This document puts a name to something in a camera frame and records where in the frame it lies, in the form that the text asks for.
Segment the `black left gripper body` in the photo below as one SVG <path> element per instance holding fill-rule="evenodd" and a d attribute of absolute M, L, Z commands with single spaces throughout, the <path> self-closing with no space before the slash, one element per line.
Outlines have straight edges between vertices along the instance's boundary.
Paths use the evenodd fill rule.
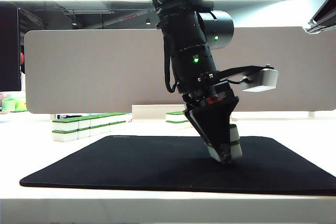
<path fill-rule="evenodd" d="M 235 108 L 239 102 L 239 97 L 234 95 L 228 81 L 211 84 L 196 91 L 183 93 L 182 99 L 188 110 L 217 104 L 219 102 L 232 104 L 233 108 Z"/>

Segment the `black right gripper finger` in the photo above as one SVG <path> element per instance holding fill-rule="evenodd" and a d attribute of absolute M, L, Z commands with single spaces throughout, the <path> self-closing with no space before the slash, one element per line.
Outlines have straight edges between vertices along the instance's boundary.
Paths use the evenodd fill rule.
<path fill-rule="evenodd" d="M 308 34 L 318 34 L 335 29 L 335 6 L 324 6 L 309 20 L 304 31 Z"/>
<path fill-rule="evenodd" d="M 335 0 L 326 0 L 311 21 L 316 24 L 335 24 Z"/>

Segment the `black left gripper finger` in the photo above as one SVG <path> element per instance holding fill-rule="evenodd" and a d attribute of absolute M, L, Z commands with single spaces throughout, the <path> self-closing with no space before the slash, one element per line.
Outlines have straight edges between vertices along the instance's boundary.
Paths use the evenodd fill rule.
<path fill-rule="evenodd" d="M 220 163 L 239 158 L 237 125 L 229 121 L 233 110 L 232 104 L 223 102 L 190 110 L 210 142 L 206 146 L 211 157 Z"/>
<path fill-rule="evenodd" d="M 192 124 L 192 126 L 200 134 L 200 136 L 203 139 L 203 141 L 205 142 L 205 144 L 210 145 L 210 142 L 209 142 L 208 138 L 206 137 L 204 131 L 201 129 L 201 126 L 199 125 L 199 123 L 197 122 L 197 120 L 195 119 L 195 117 L 192 115 L 192 111 L 190 111 L 188 109 L 185 109 L 183 111 L 183 113 L 186 116 L 186 118 L 189 120 L 189 122 Z"/>

